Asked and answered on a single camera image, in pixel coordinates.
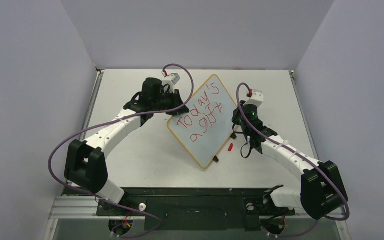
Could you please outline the red marker cap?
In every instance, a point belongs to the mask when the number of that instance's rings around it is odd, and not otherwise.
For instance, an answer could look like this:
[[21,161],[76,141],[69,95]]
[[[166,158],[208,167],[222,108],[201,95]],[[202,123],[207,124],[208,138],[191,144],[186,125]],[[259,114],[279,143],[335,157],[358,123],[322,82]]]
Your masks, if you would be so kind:
[[233,150],[233,147],[234,147],[234,144],[231,143],[231,144],[229,145],[229,147],[228,147],[228,151],[231,152],[231,151]]

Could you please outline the yellow-framed whiteboard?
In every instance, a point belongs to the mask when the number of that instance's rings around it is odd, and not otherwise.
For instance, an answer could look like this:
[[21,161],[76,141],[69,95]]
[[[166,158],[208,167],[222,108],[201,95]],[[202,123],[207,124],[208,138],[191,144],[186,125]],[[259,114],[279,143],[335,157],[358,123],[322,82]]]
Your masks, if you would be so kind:
[[189,113],[173,116],[168,130],[185,150],[206,169],[233,134],[233,97],[221,79],[211,75],[186,104]]

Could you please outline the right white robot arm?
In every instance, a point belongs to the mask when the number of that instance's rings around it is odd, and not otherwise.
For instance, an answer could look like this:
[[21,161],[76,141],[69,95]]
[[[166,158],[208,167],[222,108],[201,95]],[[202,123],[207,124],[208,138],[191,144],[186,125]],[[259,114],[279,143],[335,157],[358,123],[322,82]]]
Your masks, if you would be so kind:
[[263,209],[269,214],[281,208],[302,209],[315,220],[347,220],[350,208],[338,166],[306,156],[288,144],[259,119],[259,105],[255,100],[240,101],[233,124],[241,127],[251,150],[275,160],[300,181],[300,188],[277,185],[267,190]]

